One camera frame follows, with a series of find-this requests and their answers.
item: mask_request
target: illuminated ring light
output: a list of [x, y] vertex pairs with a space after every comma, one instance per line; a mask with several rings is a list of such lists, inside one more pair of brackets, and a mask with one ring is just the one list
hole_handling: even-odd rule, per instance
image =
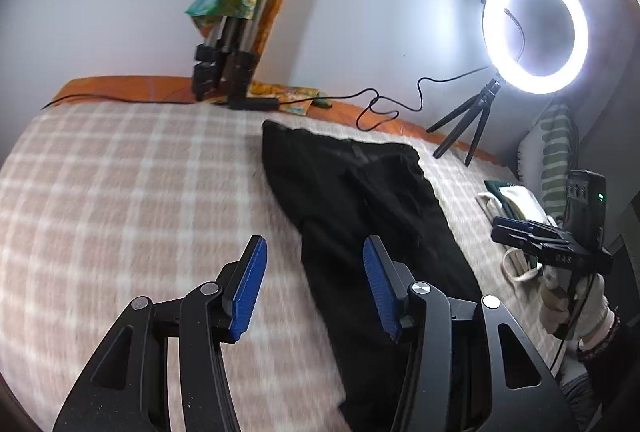
[[504, 9], [511, 0], [486, 0], [482, 14], [482, 30], [489, 57], [498, 73], [519, 89], [529, 93], [553, 93], [568, 85], [576, 78], [584, 59], [587, 57], [587, 19], [578, 0], [562, 0], [574, 23], [574, 48], [567, 62], [551, 75], [536, 76], [525, 71], [510, 55], [507, 48], [505, 25], [507, 16]]

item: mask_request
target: bed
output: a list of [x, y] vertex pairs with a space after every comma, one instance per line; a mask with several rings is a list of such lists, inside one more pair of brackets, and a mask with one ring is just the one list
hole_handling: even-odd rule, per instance
[[[146, 93], [129, 85], [127, 95], [188, 96], [185, 79], [137, 80]], [[114, 78], [100, 88], [72, 83], [60, 96], [88, 87], [104, 94], [109, 81], [123, 87]], [[267, 272], [249, 331], [224, 349], [240, 426], [348, 430], [337, 410], [340, 378], [300, 264], [300, 236], [262, 171], [265, 119], [413, 146], [482, 291], [506, 304], [551, 363], [559, 341], [538, 322], [537, 285], [514, 288], [505, 280], [503, 249], [474, 199], [484, 179], [514, 181], [511, 172], [487, 155], [465, 168], [459, 150], [435, 160], [438, 137], [427, 141], [410, 124], [387, 128], [397, 134], [359, 132], [348, 127], [352, 111], [310, 110], [334, 117], [328, 122], [209, 104], [99, 101], [48, 108], [31, 122], [0, 172], [0, 372], [43, 431], [132, 298], [183, 297], [237, 260], [252, 234], [268, 242]], [[176, 346], [172, 340], [169, 393], [172, 427], [181, 431]]]

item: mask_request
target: person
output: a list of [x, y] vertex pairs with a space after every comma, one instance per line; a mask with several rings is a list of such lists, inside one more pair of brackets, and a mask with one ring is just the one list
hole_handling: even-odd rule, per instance
[[[593, 281], [585, 277], [578, 282], [574, 311], [580, 306], [582, 310], [574, 336], [578, 338], [577, 359], [586, 374], [563, 385], [561, 390], [581, 431], [637, 430], [640, 428], [638, 339], [609, 308], [604, 287], [601, 275]], [[540, 295], [543, 301], [540, 323], [547, 333], [553, 334], [572, 317], [567, 293], [559, 287], [558, 271], [554, 268], [545, 268]], [[596, 421], [599, 405], [602, 416]]]

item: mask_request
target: gloved hand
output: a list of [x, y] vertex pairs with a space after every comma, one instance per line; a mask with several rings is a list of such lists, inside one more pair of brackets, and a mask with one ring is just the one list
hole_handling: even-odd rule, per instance
[[[543, 304], [540, 307], [540, 323], [547, 333], [552, 335], [562, 323], [569, 322], [572, 315], [569, 314], [569, 298], [561, 285], [568, 285], [563, 277], [570, 272], [545, 267], [540, 295]], [[590, 283], [590, 276], [580, 279], [575, 289], [574, 318], [579, 311]], [[604, 296], [604, 279], [597, 275], [591, 286], [589, 296], [584, 302], [582, 312], [577, 323], [574, 324], [574, 337], [581, 338], [580, 349], [593, 348], [605, 338], [613, 325], [614, 314], [609, 309], [609, 302]]]

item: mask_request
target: orange bed sheet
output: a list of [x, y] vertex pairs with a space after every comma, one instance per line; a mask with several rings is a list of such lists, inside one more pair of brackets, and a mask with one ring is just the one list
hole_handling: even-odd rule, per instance
[[[73, 94], [100, 94], [126, 99], [131, 101], [158, 101], [158, 102], [194, 102], [195, 97], [191, 92], [190, 77], [166, 77], [166, 76], [104, 76], [78, 78], [66, 83], [54, 99]], [[61, 100], [58, 104], [66, 102], [99, 102], [97, 98], [69, 98]], [[356, 126], [356, 119], [362, 112], [361, 107], [345, 102], [332, 101], [330, 109], [322, 109], [315, 106], [309, 107], [307, 117], [326, 122], [341, 123], [350, 127]], [[370, 127], [380, 122], [385, 117], [367, 113], [360, 125]], [[390, 135], [410, 136], [420, 138], [433, 143], [441, 143], [444, 139], [442, 133], [427, 133], [423, 127], [414, 123], [397, 119], [384, 123], [377, 129], [381, 133]], [[455, 144], [462, 151], [468, 151], [469, 146], [464, 142]], [[498, 159], [487, 152], [477, 150], [476, 158], [500, 165]]]

